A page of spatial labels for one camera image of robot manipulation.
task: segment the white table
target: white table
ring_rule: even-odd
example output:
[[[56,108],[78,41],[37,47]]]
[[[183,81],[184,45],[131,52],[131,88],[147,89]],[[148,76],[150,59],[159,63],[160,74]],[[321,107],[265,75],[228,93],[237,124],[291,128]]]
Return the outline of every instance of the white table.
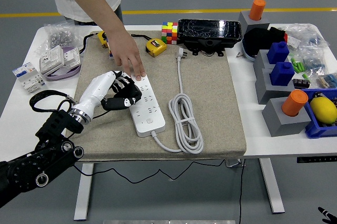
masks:
[[[77,27],[83,35],[99,30],[97,26]],[[161,25],[126,26],[128,30],[161,30]],[[27,53],[24,63],[31,62],[37,69],[39,55],[34,53],[41,43],[46,40],[47,33],[40,28]],[[261,114],[264,105],[257,103],[255,92],[255,74],[253,64],[245,58],[236,58],[242,51],[242,44],[237,43],[233,48],[226,49],[237,102],[241,114],[243,129],[246,137],[247,151],[243,157],[259,158],[264,174],[266,187],[271,200],[273,212],[284,212],[281,196],[277,187],[275,175],[271,166],[270,157],[275,156],[330,156],[337,153],[337,138],[328,137],[308,139],[304,131],[298,135],[270,137],[268,128]],[[337,62],[332,52],[325,50],[325,60],[329,73],[337,72]],[[47,82],[44,89],[54,89],[74,96],[78,82],[78,75],[69,79]],[[49,113],[36,113],[29,106],[29,94],[16,81],[7,104],[0,118],[0,160],[9,161],[32,151],[38,142],[35,133],[40,129]],[[56,98],[48,98],[39,107],[51,108],[58,104]]]

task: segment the person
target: person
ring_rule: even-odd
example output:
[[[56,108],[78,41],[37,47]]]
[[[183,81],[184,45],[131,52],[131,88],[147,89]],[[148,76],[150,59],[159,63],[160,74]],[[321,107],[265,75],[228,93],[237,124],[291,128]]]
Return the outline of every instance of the person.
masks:
[[[122,22],[121,0],[55,0],[55,3],[66,18],[94,22],[104,30],[116,65],[122,66],[125,73],[131,75],[131,63],[137,80],[146,75],[138,47]]]

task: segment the gray stand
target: gray stand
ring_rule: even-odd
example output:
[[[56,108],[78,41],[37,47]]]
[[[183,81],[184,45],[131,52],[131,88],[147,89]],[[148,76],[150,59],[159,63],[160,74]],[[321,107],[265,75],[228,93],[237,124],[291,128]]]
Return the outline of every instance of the gray stand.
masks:
[[[260,49],[256,59],[254,61],[253,67],[255,71],[255,75],[262,73],[261,69],[274,69],[275,64],[270,64],[267,53],[268,49]]]
[[[241,23],[242,36],[254,28],[268,29],[270,22],[267,18],[262,16],[261,20],[253,21],[249,18],[250,11],[241,11],[239,15],[239,22]]]
[[[256,75],[255,89],[257,102],[267,104],[271,98],[287,97],[295,89],[293,81],[287,86],[273,86],[270,81],[270,73],[273,69],[260,69],[262,73]]]
[[[311,121],[304,107],[294,117],[286,115],[281,108],[286,99],[287,97],[270,99],[262,111],[272,137],[298,134]]]

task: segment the gray pants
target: gray pants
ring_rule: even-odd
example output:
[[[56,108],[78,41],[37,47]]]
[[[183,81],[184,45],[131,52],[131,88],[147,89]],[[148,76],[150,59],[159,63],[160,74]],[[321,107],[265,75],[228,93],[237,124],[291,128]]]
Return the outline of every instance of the gray pants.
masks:
[[[122,14],[122,9],[121,9],[121,6],[119,5],[118,8],[115,10],[115,14],[117,15],[117,17],[121,20],[121,22],[123,22],[123,14]],[[75,22],[75,25],[80,25],[80,26],[86,26],[86,25],[89,25],[89,26],[97,26],[97,24],[95,22],[88,22],[88,23],[85,23],[85,22],[79,22],[79,21],[76,21],[74,20]]]

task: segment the blue cube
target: blue cube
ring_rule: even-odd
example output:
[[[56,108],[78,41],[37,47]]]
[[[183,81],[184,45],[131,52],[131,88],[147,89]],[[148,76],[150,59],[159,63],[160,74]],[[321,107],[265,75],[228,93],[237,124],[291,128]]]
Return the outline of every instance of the blue cube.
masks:
[[[277,62],[284,62],[289,55],[289,50],[286,42],[272,43],[267,57],[269,64],[276,64]]]
[[[277,62],[270,73],[273,86],[287,86],[294,76],[295,71],[290,62]]]

